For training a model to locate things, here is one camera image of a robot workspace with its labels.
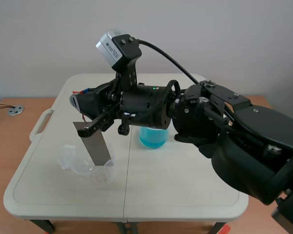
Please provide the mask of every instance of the black cable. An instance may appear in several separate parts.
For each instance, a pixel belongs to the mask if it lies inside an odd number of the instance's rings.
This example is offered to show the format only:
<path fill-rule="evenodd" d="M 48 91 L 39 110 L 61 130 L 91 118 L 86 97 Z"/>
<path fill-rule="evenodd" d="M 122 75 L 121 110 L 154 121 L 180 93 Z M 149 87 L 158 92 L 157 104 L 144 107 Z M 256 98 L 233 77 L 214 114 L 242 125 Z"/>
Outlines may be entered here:
<path fill-rule="evenodd" d="M 11 107 L 11 106 L 3 106 L 3 107 L 14 108 L 14 107 Z M 2 106 L 0 106 L 0 108 L 2 108 Z"/>
<path fill-rule="evenodd" d="M 181 136 L 180 134 L 176 134 L 174 136 L 174 139 L 182 143 L 189 143 L 194 145 L 206 145 L 206 144 L 211 144 L 214 142 L 214 140 L 206 136 L 191 137 L 191 136 Z"/>
<path fill-rule="evenodd" d="M 150 47 L 151 49 L 157 51 L 158 53 L 160 53 L 161 55 L 163 55 L 165 58 L 167 58 L 169 61 L 171 61 L 176 67 L 178 67 L 187 77 L 190 78 L 190 80 L 192 80 L 195 84 L 198 84 L 199 82 L 186 70 L 184 69 L 179 63 L 177 63 L 176 60 L 174 60 L 171 56 L 169 56 L 168 54 L 166 54 L 163 50 L 161 50 L 160 48 L 156 47 L 155 45 L 144 41 L 144 40 L 138 40 L 138 43 L 141 45 L 145 45 L 147 47 Z"/>
<path fill-rule="evenodd" d="M 12 107 L 12 108 L 15 108 L 15 106 L 12 106 L 12 105 L 7 105 L 7 104 L 0 104 L 1 106 L 9 106 L 9 107 Z"/>
<path fill-rule="evenodd" d="M 0 110 L 1 110 L 1 109 L 4 109 L 4 108 L 11 108 L 11 107 L 10 107 L 10 106 L 0 107 Z"/>

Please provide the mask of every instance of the metal plate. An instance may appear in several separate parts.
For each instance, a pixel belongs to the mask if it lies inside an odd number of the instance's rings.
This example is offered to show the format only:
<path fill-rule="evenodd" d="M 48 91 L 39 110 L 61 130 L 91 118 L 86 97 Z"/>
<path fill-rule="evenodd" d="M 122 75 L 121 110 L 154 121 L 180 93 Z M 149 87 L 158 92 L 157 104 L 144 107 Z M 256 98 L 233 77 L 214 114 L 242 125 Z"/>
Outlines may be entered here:
<path fill-rule="evenodd" d="M 10 108 L 8 110 L 8 115 L 16 116 L 16 115 L 22 113 L 23 111 L 24 111 L 24 106 L 17 105 L 17 106 L 15 106 L 15 108 Z"/>

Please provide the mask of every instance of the screw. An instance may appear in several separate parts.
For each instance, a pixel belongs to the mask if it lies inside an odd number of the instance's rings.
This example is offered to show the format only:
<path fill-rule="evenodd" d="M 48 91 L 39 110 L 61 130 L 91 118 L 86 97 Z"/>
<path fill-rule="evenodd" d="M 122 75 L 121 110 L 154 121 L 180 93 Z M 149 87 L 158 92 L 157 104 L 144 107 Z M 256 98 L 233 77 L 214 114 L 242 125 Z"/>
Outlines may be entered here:
<path fill-rule="evenodd" d="M 268 150 L 274 153 L 279 153 L 282 149 L 276 145 L 268 145 Z"/>
<path fill-rule="evenodd" d="M 209 99 L 206 98 L 206 97 L 199 97 L 199 102 L 200 102 L 200 103 L 208 102 L 208 101 L 209 101 Z"/>
<path fill-rule="evenodd" d="M 211 80 L 204 80 L 203 81 L 203 86 L 208 87 L 208 88 L 213 88 L 216 86 L 216 83 L 211 81 Z"/>
<path fill-rule="evenodd" d="M 285 193 L 286 195 L 290 195 L 290 194 L 292 193 L 292 190 L 291 190 L 291 189 L 286 189 L 286 190 L 284 191 L 284 193 Z"/>
<path fill-rule="evenodd" d="M 112 94 L 111 98 L 112 98 L 112 101 L 115 101 L 116 100 L 116 95 Z"/>

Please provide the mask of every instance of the robotic arm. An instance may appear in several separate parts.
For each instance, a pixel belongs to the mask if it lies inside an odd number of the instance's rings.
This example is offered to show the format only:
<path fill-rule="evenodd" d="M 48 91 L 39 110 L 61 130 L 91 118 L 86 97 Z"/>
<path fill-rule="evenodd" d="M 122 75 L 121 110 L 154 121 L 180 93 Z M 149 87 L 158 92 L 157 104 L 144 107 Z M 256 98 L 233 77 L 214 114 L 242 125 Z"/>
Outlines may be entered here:
<path fill-rule="evenodd" d="M 135 62 L 142 55 L 140 44 L 169 59 L 194 85 L 180 90 L 176 80 L 166 87 L 138 83 Z M 172 119 L 176 141 L 198 147 L 233 188 L 265 205 L 276 200 L 272 216 L 293 234 L 293 119 L 252 105 L 246 97 L 210 80 L 199 83 L 165 52 L 128 34 L 107 32 L 96 46 L 116 77 L 71 96 L 72 105 L 92 120 L 78 130 L 80 137 L 106 131 L 115 119 L 122 120 L 118 133 L 124 136 L 129 125 L 166 129 Z M 288 195 L 285 199 L 279 197 L 283 192 Z"/>

